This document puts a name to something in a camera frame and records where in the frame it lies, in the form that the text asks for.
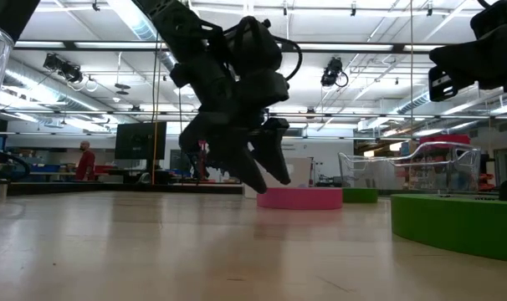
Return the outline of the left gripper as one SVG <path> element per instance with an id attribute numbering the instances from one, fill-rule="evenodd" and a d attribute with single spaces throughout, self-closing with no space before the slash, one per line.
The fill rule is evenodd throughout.
<path id="1" fill-rule="evenodd" d="M 284 118 L 262 121 L 266 107 L 289 98 L 289 84 L 278 72 L 282 55 L 221 59 L 178 54 L 176 59 L 174 83 L 190 85 L 201 102 L 197 116 L 180 134 L 182 150 L 196 152 L 198 142 L 205 140 L 209 155 L 257 193 L 265 193 L 267 186 L 256 161 L 281 184 L 290 184 L 281 147 L 289 123 Z"/>

